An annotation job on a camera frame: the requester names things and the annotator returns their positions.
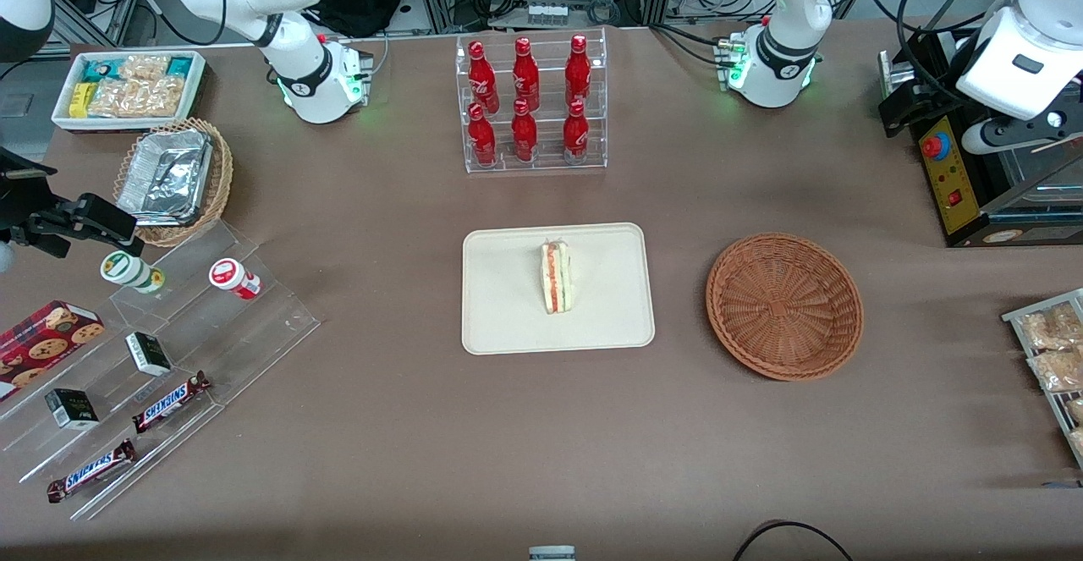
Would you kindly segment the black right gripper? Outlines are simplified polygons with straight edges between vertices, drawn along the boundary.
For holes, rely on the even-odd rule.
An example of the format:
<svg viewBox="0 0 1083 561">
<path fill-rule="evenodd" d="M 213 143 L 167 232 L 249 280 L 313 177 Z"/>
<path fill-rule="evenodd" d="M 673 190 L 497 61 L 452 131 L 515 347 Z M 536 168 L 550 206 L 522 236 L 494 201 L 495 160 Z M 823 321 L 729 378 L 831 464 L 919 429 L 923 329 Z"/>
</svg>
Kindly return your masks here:
<svg viewBox="0 0 1083 561">
<path fill-rule="evenodd" d="M 1 148 L 1 240 L 15 242 L 65 259 L 70 242 L 57 234 L 43 234 L 26 229 L 31 216 L 51 210 L 58 199 L 52 194 L 47 177 L 57 170 L 32 162 L 14 152 Z M 62 234 L 74 239 L 93 239 L 115 246 L 138 244 L 136 219 L 119 206 L 96 194 L 82 194 L 76 200 L 62 200 L 55 206 L 62 219 Z"/>
</svg>

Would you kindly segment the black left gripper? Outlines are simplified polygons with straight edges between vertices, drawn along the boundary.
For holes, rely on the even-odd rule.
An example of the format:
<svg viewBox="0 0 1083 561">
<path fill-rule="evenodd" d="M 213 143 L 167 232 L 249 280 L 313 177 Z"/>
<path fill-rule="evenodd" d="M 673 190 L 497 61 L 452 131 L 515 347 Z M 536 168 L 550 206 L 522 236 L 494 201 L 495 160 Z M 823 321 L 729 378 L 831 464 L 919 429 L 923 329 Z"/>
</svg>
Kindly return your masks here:
<svg viewBox="0 0 1083 561">
<path fill-rule="evenodd" d="M 951 61 L 937 71 L 937 80 L 943 86 L 943 94 L 932 84 L 918 79 L 910 79 L 893 88 L 888 96 L 888 113 L 880 113 L 883 133 L 893 138 L 904 133 L 917 118 L 935 118 L 938 115 L 960 114 L 970 117 L 974 99 L 962 93 L 958 83 L 964 71 L 970 70 L 970 61 Z"/>
</svg>

